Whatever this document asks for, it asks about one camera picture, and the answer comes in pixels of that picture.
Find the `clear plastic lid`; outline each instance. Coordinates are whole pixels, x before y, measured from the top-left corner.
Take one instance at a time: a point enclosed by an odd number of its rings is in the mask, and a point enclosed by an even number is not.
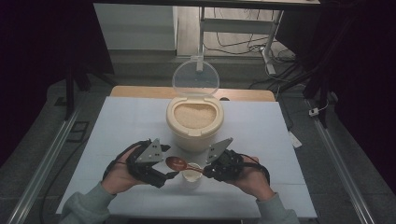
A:
[[[219,89],[219,74],[207,62],[190,60],[177,68],[172,85],[183,95],[213,95]]]

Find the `white tabletop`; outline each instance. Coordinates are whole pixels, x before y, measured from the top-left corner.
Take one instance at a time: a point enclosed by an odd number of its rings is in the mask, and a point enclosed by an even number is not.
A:
[[[205,166],[206,152],[190,154],[175,146],[165,112],[170,100],[107,97],[78,167],[57,213],[76,191],[87,193],[102,178],[108,164],[129,145],[160,138],[171,149],[164,157],[180,156]],[[228,149],[256,156],[271,174],[271,187],[279,192],[286,208],[298,217],[316,217],[304,177],[297,161],[278,103],[221,102],[224,123],[215,141],[229,137]],[[165,162],[154,166],[167,173]],[[181,175],[157,189],[135,186],[120,194],[109,206],[112,215],[169,218],[259,217],[255,199],[240,189],[203,177],[197,189],[183,189]]]

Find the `hand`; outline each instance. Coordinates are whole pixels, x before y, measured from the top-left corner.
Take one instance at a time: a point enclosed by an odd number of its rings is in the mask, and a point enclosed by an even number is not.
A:
[[[131,153],[138,147],[140,147],[140,145],[131,148],[131,150],[119,158],[118,162],[113,166],[110,172],[108,172],[106,178],[102,181],[102,186],[108,193],[118,194],[130,189],[135,185],[145,184],[144,182],[136,180],[133,176],[131,176],[125,164],[129,155],[131,155]]]
[[[243,158],[244,162],[259,162],[257,157],[252,158],[255,161],[245,156]],[[253,167],[245,167],[236,180],[227,181],[227,183],[237,186],[246,194],[256,197],[259,201],[267,201],[275,195],[264,173]]]

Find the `sleeve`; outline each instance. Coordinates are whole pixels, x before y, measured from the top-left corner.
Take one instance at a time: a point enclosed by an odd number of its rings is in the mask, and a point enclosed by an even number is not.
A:
[[[300,223],[294,210],[285,209],[280,201],[279,194],[268,201],[256,201],[262,215],[262,224],[297,224]]]
[[[115,197],[103,189],[100,182],[85,195],[76,192],[64,204],[60,223],[103,222],[110,216],[107,207]]]

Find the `wall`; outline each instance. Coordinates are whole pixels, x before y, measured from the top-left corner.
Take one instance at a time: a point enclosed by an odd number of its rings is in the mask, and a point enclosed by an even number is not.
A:
[[[175,50],[177,7],[94,4],[108,49]]]

